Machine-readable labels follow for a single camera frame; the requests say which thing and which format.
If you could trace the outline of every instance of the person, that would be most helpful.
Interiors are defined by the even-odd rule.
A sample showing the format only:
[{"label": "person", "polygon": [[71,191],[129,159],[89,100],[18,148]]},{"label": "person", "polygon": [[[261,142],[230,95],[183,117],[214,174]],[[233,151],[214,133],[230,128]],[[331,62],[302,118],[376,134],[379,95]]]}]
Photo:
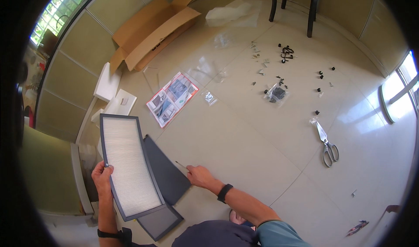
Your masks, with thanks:
[{"label": "person", "polygon": [[[230,221],[204,221],[188,227],[172,244],[172,247],[310,247],[289,224],[282,221],[277,213],[249,194],[226,185],[215,179],[209,170],[203,166],[186,167],[188,179],[192,185],[207,189],[222,198],[233,211]],[[92,179],[99,196],[98,235],[101,247],[122,246],[155,246],[131,243],[131,232],[128,237],[118,232],[113,196],[110,186],[110,175],[113,166],[105,168],[103,161],[99,162],[92,172]]]}]

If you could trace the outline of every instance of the air filter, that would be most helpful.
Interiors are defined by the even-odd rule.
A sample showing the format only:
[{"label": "air filter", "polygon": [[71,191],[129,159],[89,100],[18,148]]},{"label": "air filter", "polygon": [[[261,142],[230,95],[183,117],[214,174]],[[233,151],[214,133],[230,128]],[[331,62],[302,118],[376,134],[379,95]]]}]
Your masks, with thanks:
[{"label": "air filter", "polygon": [[155,181],[138,117],[101,114],[101,141],[105,166],[111,175],[113,197],[124,221],[153,213],[165,206]]}]

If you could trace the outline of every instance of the scissor handle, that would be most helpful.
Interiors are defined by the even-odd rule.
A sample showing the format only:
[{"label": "scissor handle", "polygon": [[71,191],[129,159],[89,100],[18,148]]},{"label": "scissor handle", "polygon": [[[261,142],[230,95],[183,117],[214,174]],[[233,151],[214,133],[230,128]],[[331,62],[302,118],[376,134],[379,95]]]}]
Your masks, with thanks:
[{"label": "scissor handle", "polygon": [[[330,164],[328,164],[328,161],[326,161],[326,158],[324,157],[325,154],[327,154]],[[327,148],[327,144],[324,144],[323,154],[321,156],[323,158],[324,164],[326,164],[327,167],[332,167],[333,158],[332,158],[332,155],[330,155],[330,153],[329,153],[329,150]]]},{"label": "scissor handle", "polygon": [[332,156],[332,160],[334,161],[338,161],[339,160],[339,150],[338,150],[338,146],[328,143],[327,144],[330,147],[330,151],[331,151],[331,156]]}]

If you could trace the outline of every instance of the faucet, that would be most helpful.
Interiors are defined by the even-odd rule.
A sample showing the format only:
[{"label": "faucet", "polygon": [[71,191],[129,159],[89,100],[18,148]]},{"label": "faucet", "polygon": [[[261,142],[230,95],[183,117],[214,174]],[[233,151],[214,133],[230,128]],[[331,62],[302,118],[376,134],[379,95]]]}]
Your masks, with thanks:
[{"label": "faucet", "polygon": [[64,16],[67,17],[68,19],[70,19],[70,17],[68,17],[68,15],[65,15],[65,14],[61,15],[60,18],[58,18],[58,20],[57,20],[57,24],[55,24],[56,29],[58,29],[58,21],[61,19],[61,17],[64,17]]}]

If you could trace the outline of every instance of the hand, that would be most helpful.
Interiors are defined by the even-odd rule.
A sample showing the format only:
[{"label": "hand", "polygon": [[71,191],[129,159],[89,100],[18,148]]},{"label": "hand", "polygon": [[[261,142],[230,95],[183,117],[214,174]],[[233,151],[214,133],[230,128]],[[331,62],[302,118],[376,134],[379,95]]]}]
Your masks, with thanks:
[{"label": "hand", "polygon": [[109,177],[113,172],[113,166],[105,168],[105,162],[99,162],[92,171],[92,179],[95,182],[96,189],[98,191],[99,198],[110,197],[112,199],[113,195],[111,192],[111,183]]},{"label": "hand", "polygon": [[192,165],[188,165],[186,166],[186,169],[189,171],[188,179],[192,185],[208,189],[216,195],[218,195],[220,190],[224,187],[224,184],[215,179],[211,175],[210,171],[203,166],[194,167]]}]

